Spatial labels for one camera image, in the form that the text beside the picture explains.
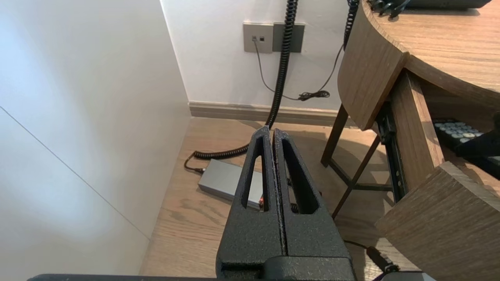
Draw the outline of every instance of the wooden desk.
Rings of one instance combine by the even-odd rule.
[[[500,182],[441,148],[432,118],[493,129],[500,1],[461,12],[406,11],[394,20],[360,2],[338,75],[340,118],[321,162],[331,158],[338,123],[349,115],[370,129],[389,100],[410,192],[377,228],[437,281],[498,280]]]

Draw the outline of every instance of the remote control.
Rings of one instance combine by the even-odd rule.
[[[433,119],[432,124],[439,144],[449,148],[452,152],[456,152],[455,148],[460,144],[483,135],[472,126],[452,118]],[[465,157],[464,159],[500,180],[500,156]]]

